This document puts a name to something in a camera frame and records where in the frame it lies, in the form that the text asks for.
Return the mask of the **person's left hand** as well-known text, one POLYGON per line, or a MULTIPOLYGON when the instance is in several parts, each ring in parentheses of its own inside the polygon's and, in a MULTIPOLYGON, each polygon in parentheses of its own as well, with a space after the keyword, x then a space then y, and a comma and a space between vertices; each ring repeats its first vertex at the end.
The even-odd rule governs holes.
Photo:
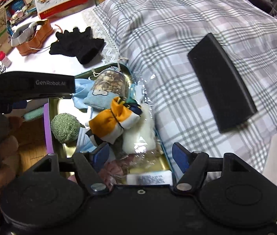
POLYGON ((22 123, 21 117, 0 114, 0 193, 15 179, 20 169, 19 143, 14 132, 22 123))

